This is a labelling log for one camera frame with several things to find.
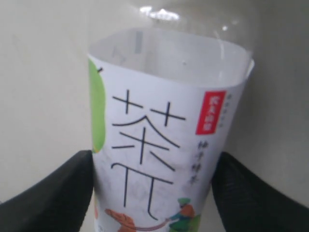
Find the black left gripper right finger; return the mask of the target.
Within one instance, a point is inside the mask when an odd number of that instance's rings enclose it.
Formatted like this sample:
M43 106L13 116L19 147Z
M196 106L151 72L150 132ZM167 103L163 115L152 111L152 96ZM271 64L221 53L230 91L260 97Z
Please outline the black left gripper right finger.
M227 152L220 155L212 192L227 232L307 232L309 209L264 182Z

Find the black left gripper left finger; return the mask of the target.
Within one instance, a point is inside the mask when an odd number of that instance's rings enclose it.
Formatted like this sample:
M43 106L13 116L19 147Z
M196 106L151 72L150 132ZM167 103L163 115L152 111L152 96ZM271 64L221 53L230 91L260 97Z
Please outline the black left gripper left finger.
M91 202L93 160L77 152L54 172L1 203L2 232L78 232Z

